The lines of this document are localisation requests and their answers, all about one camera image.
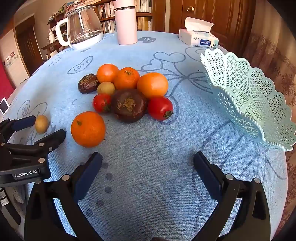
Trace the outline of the mint lattice fruit basket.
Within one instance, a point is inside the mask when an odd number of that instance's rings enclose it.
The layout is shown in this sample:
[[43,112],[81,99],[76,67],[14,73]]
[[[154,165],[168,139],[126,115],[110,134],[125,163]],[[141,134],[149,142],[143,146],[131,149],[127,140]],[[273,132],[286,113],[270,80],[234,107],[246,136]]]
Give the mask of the mint lattice fruit basket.
[[262,70],[220,49],[206,49],[200,60],[215,101],[236,127],[266,147],[293,150],[292,110]]

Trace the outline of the white phone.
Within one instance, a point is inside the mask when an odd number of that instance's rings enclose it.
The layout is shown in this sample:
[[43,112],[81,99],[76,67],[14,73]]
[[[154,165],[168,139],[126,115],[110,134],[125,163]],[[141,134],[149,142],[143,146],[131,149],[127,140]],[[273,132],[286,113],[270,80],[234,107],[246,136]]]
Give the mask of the white phone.
[[0,111],[1,111],[1,114],[2,115],[5,115],[6,112],[9,110],[10,108],[10,105],[9,103],[7,102],[6,98],[3,97],[1,102],[0,102]]

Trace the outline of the mandarin orange with stem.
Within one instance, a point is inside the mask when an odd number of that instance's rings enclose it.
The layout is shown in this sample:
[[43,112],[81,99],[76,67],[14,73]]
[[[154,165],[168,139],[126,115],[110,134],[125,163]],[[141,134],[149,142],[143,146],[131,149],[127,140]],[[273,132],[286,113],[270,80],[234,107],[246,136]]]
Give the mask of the mandarin orange with stem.
[[137,70],[125,67],[119,70],[113,83],[116,89],[135,89],[139,78]]

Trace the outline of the tissue pack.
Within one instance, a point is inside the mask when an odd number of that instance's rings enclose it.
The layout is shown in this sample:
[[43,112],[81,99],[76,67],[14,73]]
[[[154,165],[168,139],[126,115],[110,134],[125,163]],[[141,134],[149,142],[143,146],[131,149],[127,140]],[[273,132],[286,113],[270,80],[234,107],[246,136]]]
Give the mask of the tissue pack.
[[186,17],[185,28],[179,29],[179,40],[194,47],[216,48],[219,39],[211,33],[214,23]]

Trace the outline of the large front orange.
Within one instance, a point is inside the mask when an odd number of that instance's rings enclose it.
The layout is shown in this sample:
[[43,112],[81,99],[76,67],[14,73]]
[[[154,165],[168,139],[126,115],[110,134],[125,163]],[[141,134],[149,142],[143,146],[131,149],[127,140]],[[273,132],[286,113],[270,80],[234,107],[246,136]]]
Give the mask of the large front orange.
[[99,145],[105,138],[106,127],[103,118],[93,111],[78,114],[71,124],[74,141],[85,148]]

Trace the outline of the pink thermos bottle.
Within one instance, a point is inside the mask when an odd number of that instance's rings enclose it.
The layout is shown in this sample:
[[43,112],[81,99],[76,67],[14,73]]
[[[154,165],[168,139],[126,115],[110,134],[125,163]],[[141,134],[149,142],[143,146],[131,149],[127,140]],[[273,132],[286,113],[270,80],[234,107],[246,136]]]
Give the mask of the pink thermos bottle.
[[113,2],[117,39],[120,45],[137,42],[137,17],[134,0],[117,0]]

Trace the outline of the red tomato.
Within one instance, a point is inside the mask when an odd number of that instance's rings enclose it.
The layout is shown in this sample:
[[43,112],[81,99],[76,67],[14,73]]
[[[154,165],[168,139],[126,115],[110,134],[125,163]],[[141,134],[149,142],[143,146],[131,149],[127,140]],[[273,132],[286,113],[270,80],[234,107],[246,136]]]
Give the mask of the red tomato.
[[108,113],[111,110],[111,95],[101,93],[93,98],[93,108],[98,113]]
[[153,96],[149,99],[147,112],[152,118],[158,121],[165,121],[171,117],[173,111],[173,104],[168,98]]

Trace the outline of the patterned beige curtain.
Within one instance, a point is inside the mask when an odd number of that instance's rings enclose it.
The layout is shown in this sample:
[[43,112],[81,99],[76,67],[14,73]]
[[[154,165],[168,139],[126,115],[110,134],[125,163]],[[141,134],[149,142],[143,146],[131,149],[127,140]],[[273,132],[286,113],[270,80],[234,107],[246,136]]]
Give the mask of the patterned beige curtain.
[[256,1],[251,33],[243,57],[274,81],[295,113],[295,37],[268,1]]

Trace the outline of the small dark passion fruit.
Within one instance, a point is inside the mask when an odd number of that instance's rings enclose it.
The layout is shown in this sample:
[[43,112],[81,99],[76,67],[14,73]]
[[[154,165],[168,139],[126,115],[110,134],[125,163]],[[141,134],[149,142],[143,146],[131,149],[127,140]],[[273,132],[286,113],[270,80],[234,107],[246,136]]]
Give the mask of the small dark passion fruit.
[[82,94],[88,94],[97,90],[99,81],[96,75],[88,74],[82,77],[78,82],[78,90]]

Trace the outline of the blue patterned tablecloth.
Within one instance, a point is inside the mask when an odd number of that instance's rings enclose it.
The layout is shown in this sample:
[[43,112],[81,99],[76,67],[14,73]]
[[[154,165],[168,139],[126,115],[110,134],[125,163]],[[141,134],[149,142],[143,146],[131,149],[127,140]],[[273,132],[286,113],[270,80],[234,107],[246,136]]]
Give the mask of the blue patterned tablecloth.
[[[285,153],[259,144],[222,113],[200,62],[204,51],[170,33],[139,32],[138,42],[126,46],[106,34],[88,49],[65,49],[47,60],[11,103],[6,118],[44,114],[47,133],[67,132],[49,155],[51,180],[71,174],[93,152],[102,154],[102,168],[79,206],[104,240],[191,240],[217,204],[193,167],[198,151],[224,173],[262,181],[275,234],[287,197]],[[84,148],[70,128],[78,114],[93,110],[94,94],[80,93],[78,82],[105,63],[165,75],[174,111],[166,121],[144,115],[135,123],[105,114],[104,141]]]

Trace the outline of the smooth orange fruit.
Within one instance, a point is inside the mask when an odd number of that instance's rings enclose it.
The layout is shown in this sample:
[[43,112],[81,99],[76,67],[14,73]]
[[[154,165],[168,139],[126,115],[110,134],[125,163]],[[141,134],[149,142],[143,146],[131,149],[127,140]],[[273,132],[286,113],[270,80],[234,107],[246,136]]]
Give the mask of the smooth orange fruit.
[[168,80],[161,73],[151,72],[141,76],[137,82],[137,89],[147,98],[152,96],[164,96],[168,91]]
[[103,64],[98,68],[96,77],[100,83],[113,82],[118,72],[119,68],[117,66],[113,64]]

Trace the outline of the wooden bookshelf with books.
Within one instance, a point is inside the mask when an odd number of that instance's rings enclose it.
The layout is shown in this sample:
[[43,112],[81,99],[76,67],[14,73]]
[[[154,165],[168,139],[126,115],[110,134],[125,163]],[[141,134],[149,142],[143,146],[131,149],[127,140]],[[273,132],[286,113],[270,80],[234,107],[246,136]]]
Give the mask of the wooden bookshelf with books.
[[117,32],[117,25],[135,26],[138,31],[152,31],[152,1],[70,1],[49,17],[55,25],[71,11],[92,6],[98,15],[104,33]]

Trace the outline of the large dark passion fruit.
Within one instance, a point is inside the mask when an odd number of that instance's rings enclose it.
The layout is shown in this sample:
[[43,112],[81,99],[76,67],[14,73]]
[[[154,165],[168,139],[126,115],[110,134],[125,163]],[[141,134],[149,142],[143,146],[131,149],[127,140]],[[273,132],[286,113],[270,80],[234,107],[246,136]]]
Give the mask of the large dark passion fruit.
[[123,122],[140,120],[147,109],[147,98],[137,89],[116,90],[111,98],[111,111]]

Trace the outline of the smooth orange fruit back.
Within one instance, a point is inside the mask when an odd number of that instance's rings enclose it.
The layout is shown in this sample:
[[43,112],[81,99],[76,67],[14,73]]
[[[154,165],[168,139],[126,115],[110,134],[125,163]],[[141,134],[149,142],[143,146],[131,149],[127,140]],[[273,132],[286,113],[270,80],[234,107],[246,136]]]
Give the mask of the smooth orange fruit back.
[[117,66],[113,64],[103,64],[98,68],[96,77],[100,83],[113,82],[118,72],[119,68]]

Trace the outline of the brown wooden door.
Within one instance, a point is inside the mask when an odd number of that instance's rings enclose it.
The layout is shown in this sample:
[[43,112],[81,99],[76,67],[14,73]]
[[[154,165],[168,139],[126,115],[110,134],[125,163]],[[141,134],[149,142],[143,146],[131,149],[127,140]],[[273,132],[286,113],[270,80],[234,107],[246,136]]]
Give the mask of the brown wooden door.
[[186,17],[215,25],[211,32],[219,45],[241,57],[250,36],[256,1],[250,0],[183,0],[152,1],[152,29],[177,34],[185,27]]

